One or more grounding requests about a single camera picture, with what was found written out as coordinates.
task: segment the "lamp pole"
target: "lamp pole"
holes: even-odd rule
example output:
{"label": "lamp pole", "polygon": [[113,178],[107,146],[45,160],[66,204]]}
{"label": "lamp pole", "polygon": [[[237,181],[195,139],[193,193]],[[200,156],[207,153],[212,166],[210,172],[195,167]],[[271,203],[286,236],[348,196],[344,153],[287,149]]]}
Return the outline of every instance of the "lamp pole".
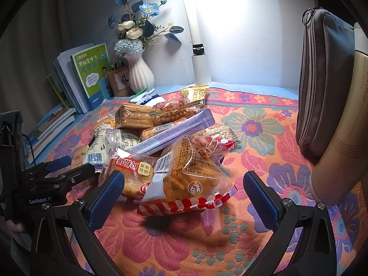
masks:
{"label": "lamp pole", "polygon": [[185,12],[187,13],[190,36],[193,45],[193,69],[196,85],[207,85],[211,80],[209,71],[208,55],[205,53],[201,33],[199,31],[196,3],[194,0],[183,0]]}

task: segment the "beige thermos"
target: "beige thermos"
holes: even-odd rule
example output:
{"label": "beige thermos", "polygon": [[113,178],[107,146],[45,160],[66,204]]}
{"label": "beige thermos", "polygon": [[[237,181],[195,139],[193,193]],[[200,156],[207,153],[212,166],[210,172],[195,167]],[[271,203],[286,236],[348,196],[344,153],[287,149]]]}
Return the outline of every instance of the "beige thermos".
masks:
{"label": "beige thermos", "polygon": [[336,205],[368,169],[368,39],[358,23],[354,37],[353,77],[344,112],[309,178],[314,200],[327,206]]}

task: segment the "snack pile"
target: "snack pile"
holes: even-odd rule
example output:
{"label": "snack pile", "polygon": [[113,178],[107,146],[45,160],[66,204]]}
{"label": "snack pile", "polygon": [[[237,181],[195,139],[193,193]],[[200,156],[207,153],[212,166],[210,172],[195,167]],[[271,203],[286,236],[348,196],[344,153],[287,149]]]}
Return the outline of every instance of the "snack pile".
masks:
{"label": "snack pile", "polygon": [[100,170],[100,186],[114,170],[122,172],[118,201],[141,200],[140,215],[221,206],[237,191],[220,166],[239,140],[227,125],[212,126],[206,90],[188,88],[173,101],[154,95],[122,103],[115,119],[102,117],[91,126],[95,139],[75,162]]}

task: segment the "vase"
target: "vase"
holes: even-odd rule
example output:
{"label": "vase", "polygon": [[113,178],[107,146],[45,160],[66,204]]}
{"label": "vase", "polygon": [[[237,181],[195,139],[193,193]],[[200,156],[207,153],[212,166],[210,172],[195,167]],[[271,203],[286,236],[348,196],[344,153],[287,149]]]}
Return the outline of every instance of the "vase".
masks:
{"label": "vase", "polygon": [[155,78],[153,73],[142,58],[144,50],[133,55],[125,55],[129,64],[129,84],[132,90],[137,93],[147,88],[147,94],[154,92]]}

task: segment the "metal bolt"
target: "metal bolt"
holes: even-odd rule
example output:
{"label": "metal bolt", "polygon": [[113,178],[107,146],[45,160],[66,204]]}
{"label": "metal bolt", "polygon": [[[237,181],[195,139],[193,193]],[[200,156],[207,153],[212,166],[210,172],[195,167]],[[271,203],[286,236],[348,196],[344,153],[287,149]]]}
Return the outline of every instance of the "metal bolt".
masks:
{"label": "metal bolt", "polygon": [[324,209],[326,208],[325,204],[323,204],[323,203],[321,203],[321,202],[319,202],[319,203],[317,204],[317,206],[318,206],[318,208],[319,208],[320,210],[324,210]]}
{"label": "metal bolt", "polygon": [[78,198],[78,199],[76,199],[75,201],[74,201],[74,204],[75,205],[82,205],[82,204],[84,204],[84,199],[83,198]]}
{"label": "metal bolt", "polygon": [[49,207],[50,207],[49,202],[45,202],[43,205],[41,205],[41,209],[43,209],[43,210],[47,210]]}
{"label": "metal bolt", "polygon": [[293,201],[289,198],[285,198],[282,200],[282,203],[286,206],[291,206],[293,204]]}

